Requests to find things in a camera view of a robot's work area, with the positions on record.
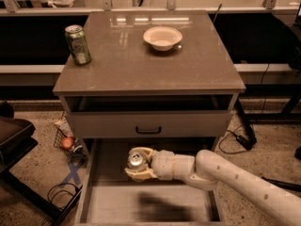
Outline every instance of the green can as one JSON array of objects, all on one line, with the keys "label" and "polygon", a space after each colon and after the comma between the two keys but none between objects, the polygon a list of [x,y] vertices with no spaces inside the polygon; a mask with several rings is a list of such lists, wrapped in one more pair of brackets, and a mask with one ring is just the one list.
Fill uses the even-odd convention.
[{"label": "green can", "polygon": [[66,27],[65,37],[74,63],[77,65],[88,64],[91,61],[91,55],[83,27],[77,24]]}]

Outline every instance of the terrazzo floor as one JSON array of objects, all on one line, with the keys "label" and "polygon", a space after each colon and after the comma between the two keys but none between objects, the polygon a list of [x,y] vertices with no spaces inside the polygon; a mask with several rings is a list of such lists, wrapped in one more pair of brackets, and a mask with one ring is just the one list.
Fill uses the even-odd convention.
[{"label": "terrazzo floor", "polygon": [[[10,171],[46,198],[48,191],[63,182],[70,172],[69,157],[55,143],[57,129],[53,122],[62,118],[63,111],[57,105],[41,104],[36,107],[28,105],[28,103],[23,106],[20,103],[14,104],[14,107],[15,118],[30,120],[36,126],[34,138],[39,145]],[[242,123],[236,111],[233,112],[234,116],[228,129],[236,130],[235,133],[243,135],[245,131],[241,126]],[[227,152],[244,150],[234,137],[227,137],[229,133],[227,132],[225,137],[220,138],[219,146],[215,149],[216,153],[257,176],[301,185],[301,161],[294,158],[295,150],[301,146],[301,124],[256,123],[252,127],[258,142],[251,151],[238,154],[222,153],[219,146]],[[87,163],[77,171],[81,180],[84,177],[86,166]],[[300,193],[293,191],[292,193],[301,196]],[[277,225],[274,219],[266,216],[223,183],[219,183],[216,195],[224,225]],[[65,194],[55,198],[55,203],[63,206],[67,200],[68,195]],[[70,211],[61,225],[73,225],[76,208],[77,206]],[[38,208],[0,182],[0,225],[36,226],[51,225],[51,223]]]}]

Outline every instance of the drawer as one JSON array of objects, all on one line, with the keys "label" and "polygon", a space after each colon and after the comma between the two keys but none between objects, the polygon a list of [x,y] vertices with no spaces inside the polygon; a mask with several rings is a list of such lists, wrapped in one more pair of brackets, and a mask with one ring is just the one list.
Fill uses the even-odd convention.
[{"label": "drawer", "polygon": [[221,114],[69,114],[77,137],[222,137],[231,113]]},{"label": "drawer", "polygon": [[[160,151],[165,145],[153,147]],[[197,190],[180,181],[130,179],[124,168],[131,148],[125,142],[93,144],[75,226],[223,225],[214,191]]]}]

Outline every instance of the soda can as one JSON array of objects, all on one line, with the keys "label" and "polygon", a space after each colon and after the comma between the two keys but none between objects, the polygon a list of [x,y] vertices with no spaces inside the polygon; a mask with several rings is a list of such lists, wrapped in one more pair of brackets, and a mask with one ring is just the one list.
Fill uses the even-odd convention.
[{"label": "soda can", "polygon": [[65,37],[74,63],[77,65],[88,64],[91,61],[91,55],[83,27],[77,24],[66,27]]},{"label": "soda can", "polygon": [[145,160],[144,156],[140,152],[133,151],[128,157],[128,166],[130,169],[144,169],[147,161]]}]

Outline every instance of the ceramic bowl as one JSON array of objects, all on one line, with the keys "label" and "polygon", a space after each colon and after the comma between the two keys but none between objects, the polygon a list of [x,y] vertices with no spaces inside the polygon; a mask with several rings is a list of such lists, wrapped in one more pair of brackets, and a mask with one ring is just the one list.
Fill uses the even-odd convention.
[{"label": "ceramic bowl", "polygon": [[182,40],[182,34],[172,27],[156,26],[147,30],[143,39],[155,50],[167,51]]}]

